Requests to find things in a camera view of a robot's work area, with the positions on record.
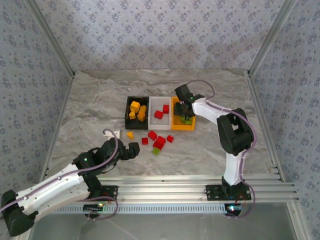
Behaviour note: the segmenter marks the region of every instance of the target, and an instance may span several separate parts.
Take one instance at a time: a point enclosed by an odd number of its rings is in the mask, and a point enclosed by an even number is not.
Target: wall
[[[248,69],[283,0],[38,0],[74,70]]]
[[[24,2],[1,0],[0,196],[39,180],[69,80]]]
[[[298,1],[254,76],[314,239],[320,239],[319,22],[319,1]]]

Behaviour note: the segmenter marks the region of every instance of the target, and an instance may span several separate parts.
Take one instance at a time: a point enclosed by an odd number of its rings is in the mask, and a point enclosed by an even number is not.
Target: glass panel
[[[287,205],[260,203],[243,219],[223,214],[119,214],[92,221],[51,214],[35,224],[30,240],[296,240]]]

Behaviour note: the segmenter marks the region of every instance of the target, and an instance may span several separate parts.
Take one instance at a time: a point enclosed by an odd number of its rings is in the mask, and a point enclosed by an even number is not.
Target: yellow cube
[[[128,131],[127,133],[126,133],[126,135],[128,136],[128,138],[130,138],[130,139],[134,139],[134,133],[132,132],[132,131]]]
[[[130,105],[130,111],[134,111],[136,114],[139,112],[140,103],[133,101]]]
[[[143,122],[144,120],[146,120],[146,114],[141,112],[138,114],[138,119]]]
[[[147,112],[147,106],[146,105],[142,105],[140,107],[139,114],[146,114],[146,112]]]
[[[134,111],[131,111],[131,112],[129,113],[129,118],[130,118],[130,119],[135,119],[135,118],[136,118],[136,114],[135,114]]]

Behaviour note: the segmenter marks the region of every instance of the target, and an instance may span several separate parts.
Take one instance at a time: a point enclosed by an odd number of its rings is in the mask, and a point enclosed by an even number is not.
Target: marble surface
[[[125,130],[127,96],[174,96],[174,89],[190,80],[209,81],[215,88],[213,102],[227,108],[243,108],[257,131],[257,145],[246,157],[244,173],[267,173],[271,161],[267,154],[243,71],[240,69],[170,69],[170,70],[91,70],[77,71],[67,100],[48,175],[72,162],[80,153],[100,147],[106,137],[104,128],[122,130],[121,140],[130,139]],[[194,94],[211,95],[204,83],[191,83]],[[156,131],[174,136],[159,156],[152,154],[152,144],[140,145],[140,154],[129,161],[119,161],[108,176],[119,175],[222,175],[225,152],[218,128],[197,117],[195,131]],[[134,130],[134,140],[141,143],[147,130]]]

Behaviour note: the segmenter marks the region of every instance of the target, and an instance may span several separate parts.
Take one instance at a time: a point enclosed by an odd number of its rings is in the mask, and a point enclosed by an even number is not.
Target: patterned wallpaper
[[[283,0],[37,0],[73,70],[248,69]]]
[[[69,79],[24,2],[0,0],[0,196],[39,180]]]
[[[320,2],[298,1],[254,76],[276,148],[320,239]]]

